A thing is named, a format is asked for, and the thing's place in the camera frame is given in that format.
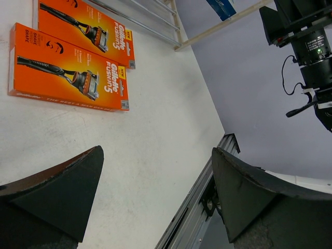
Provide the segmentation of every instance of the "white table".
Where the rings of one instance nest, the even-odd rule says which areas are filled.
[[[12,97],[9,30],[31,26],[32,2],[0,4],[0,185],[101,145],[103,172],[79,248],[154,248],[224,135],[191,48],[176,53],[134,31],[128,113]]]

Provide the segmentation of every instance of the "gray wall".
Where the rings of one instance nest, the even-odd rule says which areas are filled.
[[[258,0],[235,2],[241,11]],[[177,0],[177,7],[188,37],[220,22],[205,0]],[[281,66],[294,53],[291,46],[268,46],[259,12],[192,48],[226,132],[237,136],[242,160],[282,174],[332,179],[332,134],[313,109],[286,118],[307,97],[300,89],[294,96],[284,93]],[[285,76],[288,91],[303,82],[291,62]]]

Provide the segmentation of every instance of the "gillette fusion5 box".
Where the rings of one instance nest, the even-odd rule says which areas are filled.
[[[19,23],[10,31],[9,68],[9,95],[129,110],[124,66]]]
[[[33,28],[135,69],[132,32],[82,0],[34,0]]]

